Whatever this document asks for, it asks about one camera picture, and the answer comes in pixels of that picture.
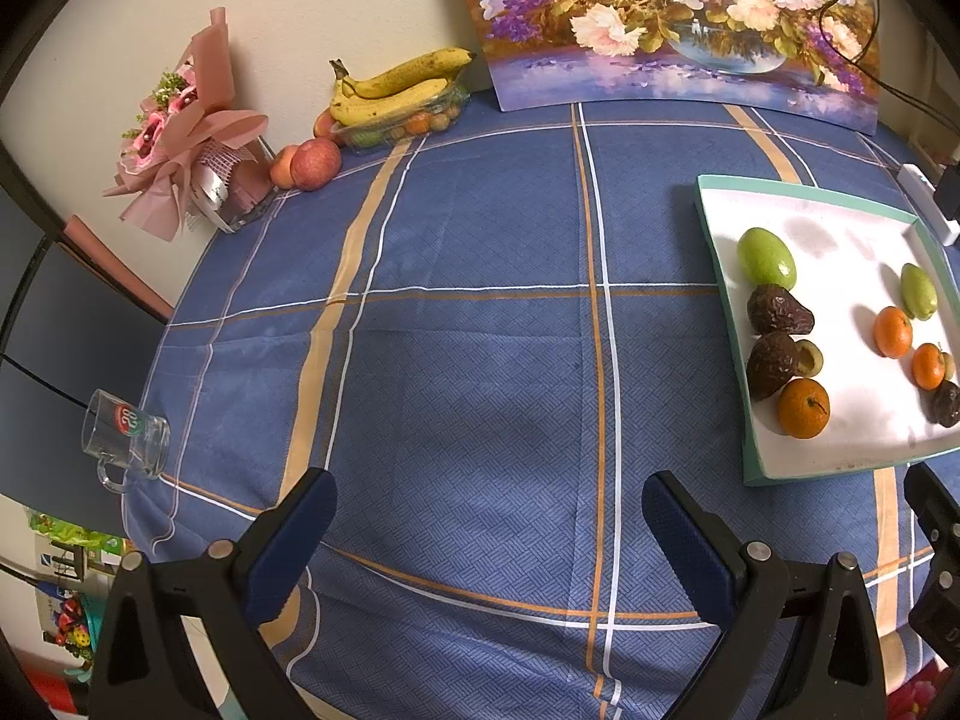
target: blue tablecloth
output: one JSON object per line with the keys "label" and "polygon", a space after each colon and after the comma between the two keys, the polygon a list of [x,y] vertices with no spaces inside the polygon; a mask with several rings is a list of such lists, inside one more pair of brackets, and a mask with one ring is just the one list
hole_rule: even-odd
{"label": "blue tablecloth", "polygon": [[[882,129],[769,111],[486,95],[448,132],[349,156],[203,258],[145,396],[171,456],[128,533],[197,555],[327,466],[339,511],[272,643],[357,718],[659,717],[717,634],[641,516],[659,469],[784,557],[855,552],[902,626],[929,559],[902,469],[741,483],[694,196],[730,173],[907,207],[909,159]],[[931,465],[960,490],[952,457]],[[884,654],[891,673],[931,656],[906,630]]]}

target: floral painting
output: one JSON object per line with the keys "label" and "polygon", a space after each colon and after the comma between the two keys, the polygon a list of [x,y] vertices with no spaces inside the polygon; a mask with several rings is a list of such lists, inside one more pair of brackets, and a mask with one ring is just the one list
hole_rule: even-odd
{"label": "floral painting", "polygon": [[874,0],[467,0],[504,110],[679,98],[877,127]]}

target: metal bolt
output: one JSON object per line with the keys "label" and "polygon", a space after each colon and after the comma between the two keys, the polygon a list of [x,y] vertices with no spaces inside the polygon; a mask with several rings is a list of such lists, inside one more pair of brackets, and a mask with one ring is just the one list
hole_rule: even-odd
{"label": "metal bolt", "polygon": [[840,563],[842,568],[853,571],[856,568],[856,555],[853,552],[838,552],[837,562]]}
{"label": "metal bolt", "polygon": [[770,550],[770,547],[762,541],[751,541],[747,544],[747,554],[757,562],[764,562],[765,560],[770,560],[773,552]]}
{"label": "metal bolt", "polygon": [[123,560],[120,560],[120,567],[124,571],[136,571],[141,565],[143,565],[142,552],[129,552],[123,555]]}
{"label": "metal bolt", "polygon": [[233,552],[233,542],[229,541],[227,538],[221,538],[219,541],[214,541],[208,548],[206,548],[206,553],[213,557],[214,560],[222,560],[224,557],[229,557]]}

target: logo on mug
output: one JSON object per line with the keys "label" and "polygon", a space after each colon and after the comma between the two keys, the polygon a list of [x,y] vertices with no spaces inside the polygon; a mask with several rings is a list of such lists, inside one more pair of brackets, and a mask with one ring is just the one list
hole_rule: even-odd
{"label": "logo on mug", "polygon": [[143,432],[142,415],[126,403],[118,403],[114,407],[113,421],[124,436],[139,436]]}

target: glass mug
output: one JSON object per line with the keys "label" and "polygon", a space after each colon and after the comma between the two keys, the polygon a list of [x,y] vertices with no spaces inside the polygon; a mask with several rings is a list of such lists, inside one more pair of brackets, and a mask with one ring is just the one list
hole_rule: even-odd
{"label": "glass mug", "polygon": [[[162,416],[134,408],[98,389],[83,418],[80,446],[97,459],[97,477],[108,490],[128,493],[143,479],[160,476],[170,447],[170,425]],[[107,465],[126,471],[123,484],[107,475]]]}

